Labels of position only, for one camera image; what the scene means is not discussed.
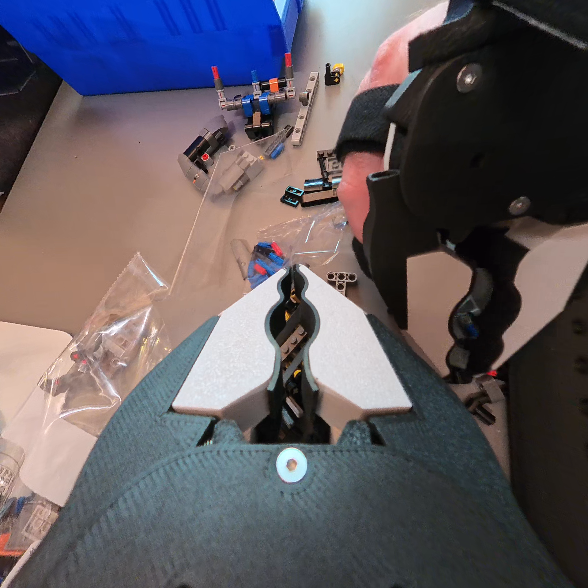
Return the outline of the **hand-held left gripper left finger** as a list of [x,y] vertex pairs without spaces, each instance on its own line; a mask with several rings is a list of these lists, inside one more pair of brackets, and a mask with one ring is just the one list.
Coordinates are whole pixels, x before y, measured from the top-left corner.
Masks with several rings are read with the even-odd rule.
[[278,347],[269,316],[282,301],[279,270],[218,317],[171,407],[181,415],[234,421],[245,439],[270,413],[268,386],[275,374]]

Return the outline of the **grey black lego axle connector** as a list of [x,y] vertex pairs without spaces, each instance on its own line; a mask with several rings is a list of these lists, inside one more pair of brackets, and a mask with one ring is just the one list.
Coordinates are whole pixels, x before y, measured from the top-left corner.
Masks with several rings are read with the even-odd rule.
[[465,408],[484,425],[494,425],[496,416],[487,408],[487,405],[494,405],[505,400],[504,382],[485,374],[474,378],[472,384],[475,385],[475,391],[468,394],[462,401]]

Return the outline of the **grey lego wedge blue pin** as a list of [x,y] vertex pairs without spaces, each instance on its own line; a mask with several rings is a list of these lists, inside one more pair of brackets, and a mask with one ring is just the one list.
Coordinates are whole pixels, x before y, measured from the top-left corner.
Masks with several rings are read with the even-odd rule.
[[479,336],[477,317],[481,309],[472,296],[466,297],[456,308],[453,316],[454,337],[457,340],[473,340]]

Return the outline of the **black lego chassis assembly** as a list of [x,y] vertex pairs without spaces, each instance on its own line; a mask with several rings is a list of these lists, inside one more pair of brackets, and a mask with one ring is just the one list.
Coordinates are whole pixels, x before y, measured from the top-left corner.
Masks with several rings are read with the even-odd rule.
[[320,327],[318,311],[307,297],[305,266],[292,266],[277,283],[279,300],[266,319],[266,334],[276,352],[273,375],[267,386],[269,415],[275,430],[282,423],[288,396],[299,393],[302,413],[298,418],[301,442],[317,444],[319,386],[312,374],[310,347]]

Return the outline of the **black lego assembly shiny bar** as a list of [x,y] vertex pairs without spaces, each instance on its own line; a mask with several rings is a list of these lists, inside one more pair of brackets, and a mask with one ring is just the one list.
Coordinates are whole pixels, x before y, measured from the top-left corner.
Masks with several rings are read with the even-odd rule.
[[320,177],[304,182],[300,203],[303,208],[334,203],[339,200],[337,190],[342,180],[342,164],[334,150],[317,151]]

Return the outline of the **grey T-shaped lego beam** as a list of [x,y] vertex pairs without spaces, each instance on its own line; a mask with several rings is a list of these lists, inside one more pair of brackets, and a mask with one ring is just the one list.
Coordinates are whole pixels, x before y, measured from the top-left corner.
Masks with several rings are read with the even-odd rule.
[[357,283],[357,274],[355,272],[328,272],[326,280],[335,290],[346,296],[346,290],[349,285]]

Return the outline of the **grey curved lego panel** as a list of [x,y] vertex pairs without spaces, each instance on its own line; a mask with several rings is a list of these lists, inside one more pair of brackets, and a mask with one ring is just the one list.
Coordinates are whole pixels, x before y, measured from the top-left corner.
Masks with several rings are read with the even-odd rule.
[[232,239],[231,250],[238,264],[243,280],[247,280],[252,255],[250,247],[244,239]]

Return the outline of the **crumpled bag of lego pins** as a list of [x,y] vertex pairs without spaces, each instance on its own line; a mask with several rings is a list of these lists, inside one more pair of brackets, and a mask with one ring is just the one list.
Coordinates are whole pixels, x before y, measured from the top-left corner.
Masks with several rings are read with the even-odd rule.
[[292,265],[313,270],[326,266],[342,252],[347,229],[348,219],[339,202],[261,228],[245,260],[244,293]]

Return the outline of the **long light grey lego beam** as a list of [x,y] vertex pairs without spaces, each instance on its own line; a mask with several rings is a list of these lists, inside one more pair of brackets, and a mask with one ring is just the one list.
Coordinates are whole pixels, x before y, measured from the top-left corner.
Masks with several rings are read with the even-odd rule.
[[319,82],[319,72],[312,71],[308,78],[305,90],[299,93],[300,109],[298,116],[296,117],[295,125],[291,135],[291,142],[293,146],[301,146],[303,142],[308,118],[313,107],[313,101],[315,99]]

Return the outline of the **grey lego block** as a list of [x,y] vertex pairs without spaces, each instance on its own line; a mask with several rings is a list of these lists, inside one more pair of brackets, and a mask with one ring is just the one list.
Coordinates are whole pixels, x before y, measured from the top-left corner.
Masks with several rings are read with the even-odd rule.
[[220,174],[217,180],[222,194],[239,192],[263,171],[264,159],[246,149],[236,151],[236,159]]

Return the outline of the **curved grey black lego assembly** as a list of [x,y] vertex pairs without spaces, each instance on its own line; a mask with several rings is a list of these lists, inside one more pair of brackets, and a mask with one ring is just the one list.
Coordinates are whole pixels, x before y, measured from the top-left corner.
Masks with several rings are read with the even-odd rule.
[[178,155],[178,163],[183,175],[192,185],[205,193],[208,188],[215,154],[224,147],[229,133],[224,115],[210,119],[189,147]]

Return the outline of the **blue grey axle lego assembly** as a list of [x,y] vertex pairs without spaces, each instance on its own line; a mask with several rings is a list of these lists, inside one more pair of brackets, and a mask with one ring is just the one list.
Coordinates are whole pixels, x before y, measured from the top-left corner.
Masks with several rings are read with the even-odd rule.
[[285,53],[284,60],[284,77],[260,81],[256,71],[252,70],[252,92],[247,95],[238,95],[233,99],[227,99],[225,95],[224,83],[218,68],[211,67],[219,107],[227,112],[243,111],[246,119],[244,129],[248,138],[253,141],[273,135],[275,133],[275,107],[296,98],[295,76],[290,52]]

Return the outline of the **person's right hand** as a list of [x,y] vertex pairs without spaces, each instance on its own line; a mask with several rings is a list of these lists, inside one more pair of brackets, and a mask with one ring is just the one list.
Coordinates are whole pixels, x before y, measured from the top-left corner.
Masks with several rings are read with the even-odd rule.
[[[371,69],[364,76],[357,93],[390,84],[400,84],[409,73],[409,42],[420,34],[439,26],[447,13],[449,1],[423,12],[391,34],[378,48]],[[366,178],[384,170],[384,155],[376,152],[350,152],[343,160],[342,180],[337,194],[345,209],[355,238],[363,242],[363,227],[369,211]]]

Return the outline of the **flat clear plastic bag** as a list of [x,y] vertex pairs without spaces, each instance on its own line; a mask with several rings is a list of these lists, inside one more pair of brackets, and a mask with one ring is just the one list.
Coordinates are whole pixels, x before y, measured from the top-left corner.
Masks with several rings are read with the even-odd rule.
[[[215,154],[212,176],[208,188],[202,194],[194,225],[171,283],[171,293],[179,295],[182,289],[199,289],[211,283],[215,258],[224,246],[231,217],[239,219],[248,212],[255,214],[267,208],[277,198],[281,188],[286,186],[292,172],[291,149],[288,147],[291,129],[288,125],[274,135],[243,146],[224,146]],[[264,159],[265,149],[278,137],[286,139],[283,152],[276,159]],[[246,149],[262,157],[263,171],[239,192],[222,194],[217,180],[236,159],[236,151],[239,149]]]

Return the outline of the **blue plastic bin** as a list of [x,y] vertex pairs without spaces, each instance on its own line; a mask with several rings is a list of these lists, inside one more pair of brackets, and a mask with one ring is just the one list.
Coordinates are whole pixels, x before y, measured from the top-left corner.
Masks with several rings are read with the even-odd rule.
[[83,96],[277,77],[303,1],[1,1],[1,26]]

